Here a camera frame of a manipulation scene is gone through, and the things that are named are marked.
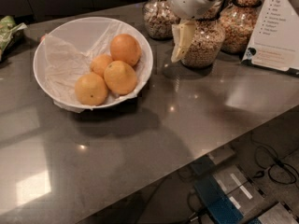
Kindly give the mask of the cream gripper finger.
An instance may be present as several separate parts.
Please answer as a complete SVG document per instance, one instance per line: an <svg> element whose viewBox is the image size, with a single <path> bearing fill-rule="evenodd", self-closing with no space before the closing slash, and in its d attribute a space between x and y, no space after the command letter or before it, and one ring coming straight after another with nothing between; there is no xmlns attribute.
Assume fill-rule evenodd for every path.
<svg viewBox="0 0 299 224"><path fill-rule="evenodd" d="M185 57L195 33L195 21L181 20L179 24L172 25L174 48L171 61L176 63Z"/></svg>

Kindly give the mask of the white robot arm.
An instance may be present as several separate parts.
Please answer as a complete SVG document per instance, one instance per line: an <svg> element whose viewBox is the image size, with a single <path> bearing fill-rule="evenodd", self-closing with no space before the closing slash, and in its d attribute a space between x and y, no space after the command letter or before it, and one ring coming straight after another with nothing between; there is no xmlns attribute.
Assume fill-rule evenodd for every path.
<svg viewBox="0 0 299 224"><path fill-rule="evenodd" d="M175 47L172 52L173 63L181 60L188 51L194 34L192 22L199 20L213 6L224 0L166 0L171 10L181 18L183 24L173 29Z"/></svg>

